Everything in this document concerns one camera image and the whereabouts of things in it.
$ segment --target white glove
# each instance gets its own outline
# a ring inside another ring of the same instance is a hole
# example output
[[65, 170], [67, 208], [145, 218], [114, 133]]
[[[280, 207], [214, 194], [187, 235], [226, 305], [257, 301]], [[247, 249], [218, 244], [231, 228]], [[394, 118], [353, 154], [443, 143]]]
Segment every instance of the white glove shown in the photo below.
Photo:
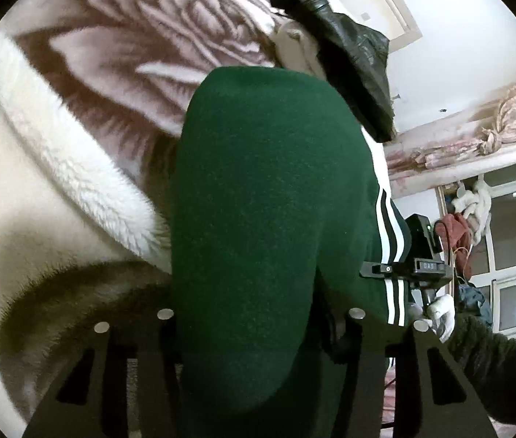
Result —
[[409, 314], [412, 321], [417, 319], [426, 321], [443, 343], [451, 337], [455, 329], [455, 302], [448, 294], [434, 300], [424, 313], [420, 306], [412, 304]]

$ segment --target white fluffy fleece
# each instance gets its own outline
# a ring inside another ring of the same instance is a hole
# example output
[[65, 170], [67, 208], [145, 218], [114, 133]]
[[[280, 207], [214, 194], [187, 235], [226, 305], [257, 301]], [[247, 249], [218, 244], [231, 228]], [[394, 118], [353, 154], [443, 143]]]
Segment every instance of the white fluffy fleece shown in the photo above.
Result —
[[[0, 110], [0, 319], [30, 282], [53, 271], [133, 259], [62, 195], [17, 138]], [[0, 429], [7, 438], [25, 429], [1, 376]]]
[[169, 226], [0, 32], [0, 105], [59, 188], [124, 247], [170, 272]]

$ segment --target red fabric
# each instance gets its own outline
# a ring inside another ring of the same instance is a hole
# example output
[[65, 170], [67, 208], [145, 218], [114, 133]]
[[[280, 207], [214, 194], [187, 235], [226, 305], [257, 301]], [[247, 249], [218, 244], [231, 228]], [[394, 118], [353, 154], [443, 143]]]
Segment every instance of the red fabric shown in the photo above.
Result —
[[[448, 233], [451, 236], [451, 245], [456, 251], [457, 260], [455, 266], [457, 273], [467, 281], [471, 278], [471, 265], [469, 264], [469, 249], [471, 247], [471, 231], [463, 214], [447, 214], [441, 219], [447, 226]], [[445, 252], [448, 251], [447, 232], [440, 222], [435, 225], [434, 229], [443, 241]]]

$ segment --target green pants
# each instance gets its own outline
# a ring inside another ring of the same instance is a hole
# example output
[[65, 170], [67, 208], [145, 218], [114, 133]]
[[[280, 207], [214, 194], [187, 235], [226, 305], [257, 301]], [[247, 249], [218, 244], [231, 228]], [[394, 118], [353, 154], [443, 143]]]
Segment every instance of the green pants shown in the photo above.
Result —
[[317, 268], [346, 310], [406, 321], [403, 284], [359, 276], [410, 235], [372, 143], [304, 74], [221, 68], [195, 93], [172, 180], [189, 436], [329, 436], [345, 370], [309, 324]]

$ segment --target blue fabric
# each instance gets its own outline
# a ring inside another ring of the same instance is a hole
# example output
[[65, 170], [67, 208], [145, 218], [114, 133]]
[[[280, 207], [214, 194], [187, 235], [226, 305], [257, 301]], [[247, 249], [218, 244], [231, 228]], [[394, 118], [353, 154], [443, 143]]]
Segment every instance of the blue fabric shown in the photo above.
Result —
[[493, 311], [483, 292], [472, 283], [458, 287], [457, 313], [474, 316], [489, 329], [493, 328]]

